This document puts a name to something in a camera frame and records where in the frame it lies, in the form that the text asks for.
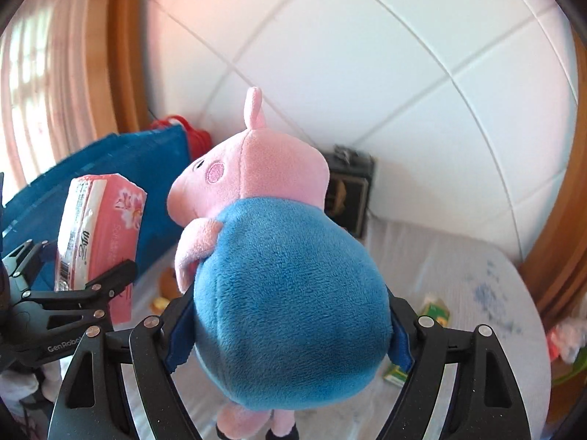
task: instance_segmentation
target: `pig ear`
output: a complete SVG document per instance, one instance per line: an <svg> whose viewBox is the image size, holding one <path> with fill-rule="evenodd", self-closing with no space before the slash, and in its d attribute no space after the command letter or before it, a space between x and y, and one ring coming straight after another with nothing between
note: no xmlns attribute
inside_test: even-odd
<svg viewBox="0 0 587 440"><path fill-rule="evenodd" d="M247 91L245 100L245 124L248 129L261 129L265 127L265 117L260 106L263 103L263 93L258 87L252 87Z"/></svg>

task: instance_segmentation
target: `tile grout line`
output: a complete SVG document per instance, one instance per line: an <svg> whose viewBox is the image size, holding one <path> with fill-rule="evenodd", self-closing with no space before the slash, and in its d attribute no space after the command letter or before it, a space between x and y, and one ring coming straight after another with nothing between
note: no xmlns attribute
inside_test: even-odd
<svg viewBox="0 0 587 440"><path fill-rule="evenodd" d="M233 57L233 62L238 63L245 54L245 52L249 49L249 47L254 43L256 38L262 33L265 27L269 24L269 22L281 11L291 0L280 0L277 4L273 7L273 9L263 18L263 20L257 25L255 30L251 33L251 35L247 38L247 40L243 43L243 46L236 52Z"/></svg>
<svg viewBox="0 0 587 440"><path fill-rule="evenodd" d="M371 127L371 129L369 129L366 133L364 133L362 136L360 136L358 139L356 139L354 142L352 142L351 146L357 147L361 143L365 142L365 140L368 139L369 137L371 137L374 133L376 133L377 131L382 129L387 124L391 124L392 121L394 119L396 119L398 116L400 116L401 114L410 110L410 108L412 108L416 104L416 102L424 99L426 96L433 93L436 89L438 89L440 86L442 86L443 84L445 84L448 81L450 81L450 78L448 76L444 75L440 79L435 80L433 83L426 86L420 92L416 93L410 99L408 99L406 102L401 104L400 107L398 107L394 111L392 111L391 114L388 114L382 121L378 122L376 125Z"/></svg>
<svg viewBox="0 0 587 440"><path fill-rule="evenodd" d="M573 93L573 97L575 98L575 104L579 104L579 98L578 98L578 96L577 96L577 93L575 92L575 88L573 87L573 84L572 84L572 82L571 82L571 80L570 80L570 74L567 72L567 70L566 70L566 68L565 68L565 65L564 65L564 64L562 64L562 58L561 58L561 55L560 55L560 54L558 54L558 51L557 51L557 49L554 47L554 43L553 43L553 41L551 40L550 36L548 36L548 32L546 31L546 29L545 29L545 28L544 28L544 26L542 25L542 21L540 21L540 18L539 18L539 17L541 17L542 15L546 14L546 13L547 13L548 11L550 11L551 9L553 9L553 8L554 8L554 7L557 5L557 3L555 2L553 5L549 5L549 6L548 6L548 8L544 8L544 9L543 9L543 10L541 10L541 11L535 12L535 11L533 10L533 8L530 6L530 4L528 3L528 1L527 1L527 0L522 0L522 1L524 2L524 5L526 5L526 6L527 6L527 8L530 10L530 12L532 13L532 15L533 15L533 16L534 16L534 18L536 19L536 21L538 21L538 24L540 25L540 29L541 29L541 30L542 30L542 32L544 33L544 36L547 38L547 40L548 40L548 43L550 44L551 48L552 48L552 49L553 49L553 51L554 51L554 54L556 54L556 55L557 55L557 59L558 59L558 62L559 62L559 64L561 65L562 72L563 72L563 73L565 73L566 80L567 80L567 82L569 83L569 86L570 86L570 92L572 92L572 93Z"/></svg>
<svg viewBox="0 0 587 440"><path fill-rule="evenodd" d="M459 73L462 73L469 69L476 60L490 52L493 48L498 46L503 41L506 41L508 38L515 35L517 32L522 31L524 28L526 28L526 26L535 21L535 19L536 18L534 17L534 15L530 15L525 20L520 21L517 25L510 28L505 33L500 34L497 38L490 41L479 50L475 51L472 55L467 56L463 61L461 61L454 67L451 77L456 77Z"/></svg>
<svg viewBox="0 0 587 440"><path fill-rule="evenodd" d="M197 127L201 127L201 125L202 125L201 123L202 123L203 119L206 117L206 114L208 113L208 109L212 105L212 101L218 95L218 93L220 92L220 89L222 88L222 85L226 82L226 80L228 79L228 77L232 73L233 73L233 70L230 67L227 67L226 70L222 73L222 76L218 79L218 82L212 88L212 92L210 92L210 95L206 99L206 102L204 102L204 104L202 105L202 108L200 110L200 115L198 116L198 118L196 119L196 121L194 123L194 124L196 124Z"/></svg>
<svg viewBox="0 0 587 440"><path fill-rule="evenodd" d="M152 1L153 3L155 3L155 5L158 7L159 11L163 12L170 20L174 21L179 26L181 26L186 32L188 32L190 35L192 35L194 38L196 38L201 44L203 44L206 47L206 49L208 49L210 52L212 52L213 55L215 55L218 59L220 59L224 64L227 65L228 71L226 71L226 73L223 74L222 77L228 77L230 75L230 72L234 72L234 73L236 73L237 76L242 78L248 85L250 85L250 86L255 85L247 76L245 76L233 64L232 61L228 60L228 58L224 57L224 55L222 55L220 52L216 51L216 49L214 49L213 46L210 45L205 39L200 37L197 33L193 32L191 29L187 28L186 25L181 23L181 21L179 21L173 15L169 14L159 2L157 2L156 0L149 0L149 1ZM211 98L209 98L209 99L210 99L210 101L207 101L204 104L205 107L207 107L211 103ZM312 138L300 126L298 126L295 122L290 120L290 118L287 117L273 102L271 102L271 100L268 99L266 95L263 95L263 102L265 102L268 106L270 106L272 108L272 110L274 110L275 113L278 116L280 116L281 119L283 119L287 125L289 125L292 129L294 129L295 131L299 132L304 137L306 137L307 141L310 142L314 147L316 147L316 142L314 142L314 140L312 140Z"/></svg>
<svg viewBox="0 0 587 440"><path fill-rule="evenodd" d="M436 63L438 64L438 66L440 66L440 68L445 72L446 76L450 79L450 81L454 85L455 89L461 95L461 98L463 99L464 103L467 105L467 108L468 108L471 116L473 117L473 120L475 120L475 124L477 125L477 128L480 131L481 136L485 140L485 144L487 145L487 148L489 150L489 153L491 154L491 158L493 159L493 162L495 164L495 168L496 168L496 170L497 170L497 172L498 172L498 174L500 176L502 187L504 188L504 191L506 193L506 198L507 198L507 201L508 201L508 205L510 206L510 210L513 213L514 212L514 207L512 205L512 199L511 199L511 195L510 195L510 190L508 188L508 185L507 185L507 182L506 182L506 178L505 178L505 175L504 175L503 170L501 168L501 165L500 165L500 163L498 161L497 154L495 153L495 150L494 150L493 146L489 142L489 137L486 134L486 131L483 129L482 124L481 124L479 118L477 117L477 114L473 111L473 107L471 106L469 100L466 99L466 97L463 94L462 90L460 89L459 85L454 80L453 75L448 70L448 68L440 61L440 59L434 54L434 52L428 47L428 45L416 34L416 32L407 24L407 22L403 20L403 18L400 18L394 11L392 11L391 8L389 8L387 5L385 5L385 3L383 3L381 0L374 0L374 1L376 1L384 9L386 9L420 43L420 45L422 46L422 48L424 48L425 51L428 52L428 54L434 59L434 61L436 61ZM387 120L386 124L390 123L391 120L392 120L392 117L388 117L388 120ZM519 249L519 251L521 253L522 252L522 246L521 246L521 242L520 242L520 239L519 239L518 225L517 225L517 223L516 223L515 220L514 220L514 228L515 228L515 232L516 232L516 237L518 239L518 249Z"/></svg>
<svg viewBox="0 0 587 440"><path fill-rule="evenodd" d="M566 172L567 168L568 167L565 166L565 168L563 168L562 170L559 170L557 173L555 173L553 176L549 177L547 180L544 180L544 182L542 182L541 185L539 185L532 192L527 194L523 200L520 200L518 203L516 203L516 207L519 207L521 204L527 202L530 198L534 197L536 194L538 194L539 191L541 191L549 183L553 183L554 180L556 180L558 177L560 177L561 175L563 175Z"/></svg>
<svg viewBox="0 0 587 440"><path fill-rule="evenodd" d="M455 80L453 80L451 78L451 81L454 85L454 88L459 92L459 94L461 95L461 98L463 99L463 102L467 105L467 108L469 109L471 115L473 116L473 119L475 120L475 123L477 125L477 128L479 129L479 132L481 133L481 136L483 137L483 139L485 140L485 144L487 145L488 149L489 149L489 153L491 154L491 157L495 163L495 168L497 169L497 173L500 175L500 179L501 179L501 185L504 188L504 192L506 193L506 199L508 202L508 205L510 206L510 211L512 212L512 220L514 221L514 230L515 230L515 234L516 234L516 238L518 241L518 250L519 250L519 255L522 258L522 241L520 240L519 237L519 228L518 228L518 220L516 220L515 218L515 213L514 213L514 203L512 201L512 196L510 193L510 188L508 187L508 184L506 182L506 176L503 173L503 170L501 168L501 164L498 161L497 158L497 154L489 140L489 135L486 133L485 129L483 128L483 125L481 124L479 118L477 117L477 114L475 113L475 111L473 110L473 107L471 106L471 103L469 102L469 100L465 97L462 89L460 88L460 86L457 84L457 82Z"/></svg>

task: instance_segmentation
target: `white cloth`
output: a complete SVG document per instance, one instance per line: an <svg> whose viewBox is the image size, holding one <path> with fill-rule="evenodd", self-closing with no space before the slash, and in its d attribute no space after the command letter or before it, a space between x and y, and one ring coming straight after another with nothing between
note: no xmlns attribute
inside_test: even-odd
<svg viewBox="0 0 587 440"><path fill-rule="evenodd" d="M550 397L550 363L536 308L514 266L496 248L404 223L369 221L365 245L395 295L419 310L424 296L434 293L451 311L449 327L473 330L492 326L510 360L526 405L532 438L538 439ZM150 314L158 276L172 261L172 251L136 285L133 319ZM306 439L375 440L399 389L384 381L389 361L382 363L371 384L350 400L318 410L296 412L300 436ZM456 369L448 366L426 438L437 439L452 392ZM133 370L123 367L126 391L140 438L153 434L137 391ZM187 411L204 440L217 440L215 416L225 399L192 356L172 378ZM261 431L254 440L263 440Z"/></svg>
<svg viewBox="0 0 587 440"><path fill-rule="evenodd" d="M43 397L55 402L61 387L61 370L59 361L41 367L45 380L41 385ZM34 394L39 389L39 381L34 374L20 374L5 370L0 374L0 397L11 414L24 416L21 400Z"/></svg>

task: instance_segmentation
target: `black box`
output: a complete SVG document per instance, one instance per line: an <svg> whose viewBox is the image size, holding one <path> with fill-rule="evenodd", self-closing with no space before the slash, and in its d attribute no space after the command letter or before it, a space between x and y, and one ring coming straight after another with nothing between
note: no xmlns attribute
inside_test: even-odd
<svg viewBox="0 0 587 440"><path fill-rule="evenodd" d="M355 238L362 238L375 160L339 145L333 153L322 155L331 172L324 212Z"/></svg>

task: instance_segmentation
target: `black shoe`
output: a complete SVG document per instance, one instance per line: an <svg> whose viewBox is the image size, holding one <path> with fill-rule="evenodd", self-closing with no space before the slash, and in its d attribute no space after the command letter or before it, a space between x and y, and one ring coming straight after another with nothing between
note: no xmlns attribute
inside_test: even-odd
<svg viewBox="0 0 587 440"><path fill-rule="evenodd" d="M228 438L226 435L224 435L220 429L218 428L218 424L216 424L216 435L218 435L218 438L220 440L231 440L230 438Z"/></svg>
<svg viewBox="0 0 587 440"><path fill-rule="evenodd" d="M269 430L265 435L265 440L299 440L298 428L294 424L292 431L286 436L277 436L273 433L273 430Z"/></svg>

